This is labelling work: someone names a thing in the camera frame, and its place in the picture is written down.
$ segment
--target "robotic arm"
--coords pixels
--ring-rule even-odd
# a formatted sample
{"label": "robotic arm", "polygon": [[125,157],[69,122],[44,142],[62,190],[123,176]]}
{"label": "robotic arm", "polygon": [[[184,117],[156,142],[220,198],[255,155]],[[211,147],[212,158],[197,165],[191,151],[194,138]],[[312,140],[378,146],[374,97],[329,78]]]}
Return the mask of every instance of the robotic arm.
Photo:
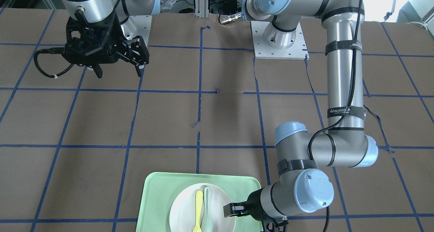
{"label": "robotic arm", "polygon": [[[119,59],[135,66],[137,75],[149,63],[149,52],[130,16],[153,15],[160,12],[160,0],[62,0],[70,14],[66,25],[66,45],[39,50],[34,62],[45,76],[56,78],[74,64],[92,68],[102,78],[99,64],[115,63]],[[41,53],[62,54],[71,64],[57,75],[45,73],[37,57]]]}
{"label": "robotic arm", "polygon": [[227,204],[225,216],[251,215],[264,224],[287,224],[287,216],[315,212],[333,200],[333,186],[318,166],[368,167],[378,156],[374,139],[364,134],[361,0],[244,0],[245,20],[271,21],[268,45],[291,47],[301,16],[319,17],[327,31],[328,111],[330,127],[308,133],[299,122],[275,130],[280,181],[252,192],[247,201]]}

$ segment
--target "metal base plate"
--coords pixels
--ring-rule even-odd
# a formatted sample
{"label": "metal base plate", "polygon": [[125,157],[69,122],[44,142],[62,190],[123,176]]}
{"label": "metal base plate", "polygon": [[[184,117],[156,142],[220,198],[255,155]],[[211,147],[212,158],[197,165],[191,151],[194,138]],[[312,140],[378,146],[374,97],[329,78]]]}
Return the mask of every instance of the metal base plate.
{"label": "metal base plate", "polygon": [[309,53],[307,53],[306,42],[304,41],[301,25],[297,26],[296,39],[294,45],[288,49],[276,49],[265,43],[262,34],[270,22],[252,21],[252,38],[255,49],[255,58],[258,59],[283,59],[283,60],[304,60]]}
{"label": "metal base plate", "polygon": [[135,33],[133,33],[133,35],[131,35],[130,38],[133,38],[134,36],[137,35],[141,35],[144,40],[144,43],[146,44],[146,46],[148,46],[149,33],[151,32],[152,16],[151,15],[131,16],[130,19],[132,19],[137,25],[137,31],[135,31]]}

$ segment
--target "light blue utensil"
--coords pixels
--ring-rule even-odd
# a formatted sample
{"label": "light blue utensil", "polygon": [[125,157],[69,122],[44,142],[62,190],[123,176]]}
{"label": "light blue utensil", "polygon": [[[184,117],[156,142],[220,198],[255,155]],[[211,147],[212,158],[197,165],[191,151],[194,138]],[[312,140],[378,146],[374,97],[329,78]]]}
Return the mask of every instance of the light blue utensil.
{"label": "light blue utensil", "polygon": [[202,232],[214,232],[210,210],[210,189],[207,186],[203,189],[203,204]]}

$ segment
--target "plastic cutlery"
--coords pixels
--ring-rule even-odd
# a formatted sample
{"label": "plastic cutlery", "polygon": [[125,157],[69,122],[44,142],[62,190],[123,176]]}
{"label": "plastic cutlery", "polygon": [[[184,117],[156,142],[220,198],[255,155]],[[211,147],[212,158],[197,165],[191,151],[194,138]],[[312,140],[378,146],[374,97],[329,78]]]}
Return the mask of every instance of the plastic cutlery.
{"label": "plastic cutlery", "polygon": [[206,186],[203,189],[203,218],[202,218],[202,232],[213,232],[213,220],[210,210],[210,189]]}
{"label": "plastic cutlery", "polygon": [[200,215],[202,214],[203,191],[196,192],[196,224],[194,225],[193,232],[202,232],[200,228]]}

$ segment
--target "green tray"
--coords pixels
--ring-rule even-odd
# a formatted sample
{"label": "green tray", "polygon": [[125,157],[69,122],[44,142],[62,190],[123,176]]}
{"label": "green tray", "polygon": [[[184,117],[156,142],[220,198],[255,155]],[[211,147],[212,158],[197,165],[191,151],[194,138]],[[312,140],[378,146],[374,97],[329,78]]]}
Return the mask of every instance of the green tray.
{"label": "green tray", "polygon": [[[144,182],[136,232],[171,232],[169,213],[178,194],[190,185],[210,183],[223,189],[232,202],[245,201],[251,192],[260,189],[253,177],[153,172]],[[259,221],[250,216],[237,217],[234,232],[262,231]]]}

